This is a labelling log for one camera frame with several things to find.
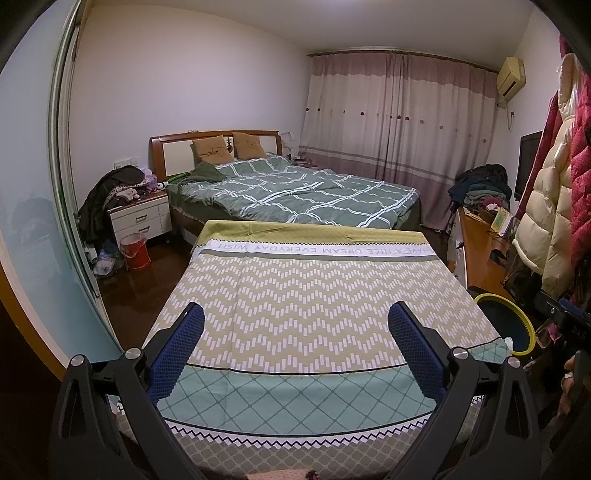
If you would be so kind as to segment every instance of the television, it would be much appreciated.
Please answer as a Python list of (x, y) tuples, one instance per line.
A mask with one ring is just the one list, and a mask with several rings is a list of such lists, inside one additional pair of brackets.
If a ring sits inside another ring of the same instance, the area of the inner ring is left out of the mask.
[(521, 146), (519, 147), (519, 167), (517, 168), (517, 181), (515, 182), (515, 191), (513, 195), (515, 200), (521, 200), (525, 185), (530, 177), (530, 172), (534, 166), (535, 154), (538, 152), (542, 132), (521, 137)]

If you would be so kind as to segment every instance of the cream puffer jacket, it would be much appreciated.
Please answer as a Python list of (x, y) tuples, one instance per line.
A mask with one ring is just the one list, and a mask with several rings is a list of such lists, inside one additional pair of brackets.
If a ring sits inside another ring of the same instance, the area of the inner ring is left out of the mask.
[(535, 179), (513, 245), (533, 272), (542, 275), (542, 290), (557, 298), (573, 279), (570, 264), (570, 144), (580, 88), (581, 65), (574, 54), (560, 67), (558, 109), (563, 119), (554, 146)]

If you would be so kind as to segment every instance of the metal bolt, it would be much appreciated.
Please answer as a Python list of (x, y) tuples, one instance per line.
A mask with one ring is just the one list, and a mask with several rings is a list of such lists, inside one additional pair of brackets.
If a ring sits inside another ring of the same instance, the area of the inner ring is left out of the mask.
[(140, 350), (139, 348), (133, 347), (125, 352), (125, 358), (127, 360), (135, 360), (136, 358), (139, 358), (139, 356), (141, 354), (142, 354), (142, 350)]
[(465, 360), (466, 358), (468, 358), (468, 350), (459, 346), (453, 349), (453, 356), (456, 357), (458, 360)]
[(519, 368), (521, 366), (519, 359), (515, 358), (514, 356), (510, 356), (509, 360), (507, 360), (507, 363), (513, 368)]
[(73, 356), (72, 360), (70, 360), (70, 363), (73, 367), (79, 367), (84, 363), (84, 357), (82, 355)]

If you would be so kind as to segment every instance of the pillow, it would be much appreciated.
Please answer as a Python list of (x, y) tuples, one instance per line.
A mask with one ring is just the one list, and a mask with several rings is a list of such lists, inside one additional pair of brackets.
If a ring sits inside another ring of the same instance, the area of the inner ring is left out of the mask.
[(238, 160), (267, 157), (265, 150), (261, 146), (261, 139), (257, 135), (233, 132), (232, 136), (234, 137), (234, 148)]
[(191, 143), (195, 165), (200, 161), (210, 163), (211, 165), (221, 165), (230, 163), (234, 158), (230, 155), (226, 142), (223, 137), (208, 137), (193, 140)]

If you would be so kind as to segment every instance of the curtain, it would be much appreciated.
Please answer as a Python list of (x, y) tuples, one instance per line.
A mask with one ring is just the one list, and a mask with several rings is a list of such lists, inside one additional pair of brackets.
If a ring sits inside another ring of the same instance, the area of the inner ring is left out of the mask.
[(416, 188), (423, 224), (445, 227), (447, 189), (484, 165), (496, 74), (394, 52), (314, 57), (300, 152), (321, 168)]

